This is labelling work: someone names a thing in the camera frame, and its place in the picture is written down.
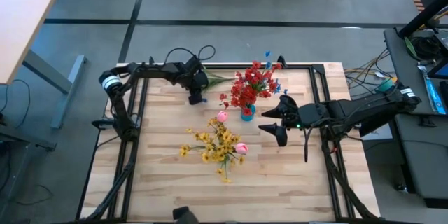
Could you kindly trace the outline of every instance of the pink tulip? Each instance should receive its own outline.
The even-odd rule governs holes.
[[[245,143],[237,143],[235,150],[238,154],[246,154],[248,151],[247,145]]]
[[[227,112],[219,111],[218,117],[217,117],[218,122],[224,123],[227,120],[227,117],[228,117]]]

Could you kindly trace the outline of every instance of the blue vase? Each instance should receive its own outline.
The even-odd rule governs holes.
[[[241,119],[243,119],[246,122],[252,121],[254,115],[255,115],[255,104],[251,104],[251,115],[243,115],[243,109],[241,109]]]

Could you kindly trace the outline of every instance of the wooden table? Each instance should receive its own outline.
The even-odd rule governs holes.
[[[350,99],[342,64],[324,64],[331,98]],[[215,72],[222,76],[235,74],[233,70]],[[299,106],[313,102],[307,71],[280,70],[274,78],[279,79],[282,88],[288,88],[288,94]],[[214,87],[205,94],[206,104],[191,106],[188,93],[179,85],[172,86],[162,79],[149,80],[128,221],[169,222],[172,210],[180,206],[189,206],[201,222],[334,220],[319,131],[311,134],[309,161],[305,163],[301,131],[291,130],[288,145],[282,148],[272,135],[257,127],[274,122],[260,114],[277,105],[277,94],[257,101],[252,122],[242,121],[238,108],[227,110],[227,127],[240,134],[249,149],[246,162],[232,169],[231,184],[221,182],[215,174],[217,164],[202,163],[200,155],[179,157],[180,145],[196,144],[185,129],[210,130],[207,120],[223,108],[218,104],[219,94],[229,92],[231,85]],[[112,129],[106,130],[100,134],[99,143],[115,135]],[[109,191],[119,145],[119,140],[112,141],[97,150],[81,217],[91,214]],[[351,187],[368,209],[379,215],[362,143],[345,139],[342,149]],[[344,208],[343,194],[338,189]]]
[[[54,2],[0,0],[0,85],[10,85],[23,64],[57,88],[63,95],[51,125],[59,128],[86,58],[78,56],[67,78],[29,49]]]

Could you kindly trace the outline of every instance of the concrete floor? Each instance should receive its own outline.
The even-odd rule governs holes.
[[[135,0],[57,0],[49,18],[128,20]],[[336,22],[394,24],[409,22],[417,10],[412,0],[143,0],[140,20],[252,20],[289,22]],[[31,223],[72,221],[78,210],[98,131],[91,126],[104,112],[106,94],[98,84],[103,70],[117,61],[127,25],[45,24],[32,49],[63,74],[74,59],[84,54],[89,62],[60,130],[49,127],[58,91],[21,67],[17,78],[31,86],[31,108],[21,130],[57,142],[53,153],[38,151],[27,169],[17,198],[7,217]],[[169,50],[183,46],[198,51],[213,45],[214,62],[261,60],[265,50],[283,55],[290,62],[342,62],[357,67],[385,49],[382,29],[337,29],[298,27],[218,27],[137,25],[126,62],[161,62]],[[184,60],[173,54],[170,60]],[[386,71],[389,59],[381,63]],[[12,124],[19,121],[26,105],[26,89],[19,83],[8,92],[4,114]],[[0,104],[5,102],[0,95]],[[415,195],[392,189],[394,166],[371,165],[371,175],[381,215],[389,220],[444,223],[447,210],[427,209]],[[45,185],[54,197],[33,206],[45,196],[37,185]]]

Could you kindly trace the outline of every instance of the yellow flower bouquet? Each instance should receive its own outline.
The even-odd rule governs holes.
[[[228,168],[237,162],[242,165],[248,148],[246,144],[239,142],[241,139],[239,135],[233,135],[224,125],[227,116],[226,112],[221,111],[217,117],[209,120],[207,127],[214,129],[214,133],[211,135],[208,132],[193,132],[191,129],[187,129],[187,132],[193,133],[194,138],[202,144],[198,146],[183,145],[179,154],[184,157],[191,150],[200,151],[202,161],[220,164],[216,173],[221,175],[223,182],[231,183],[228,178]]]

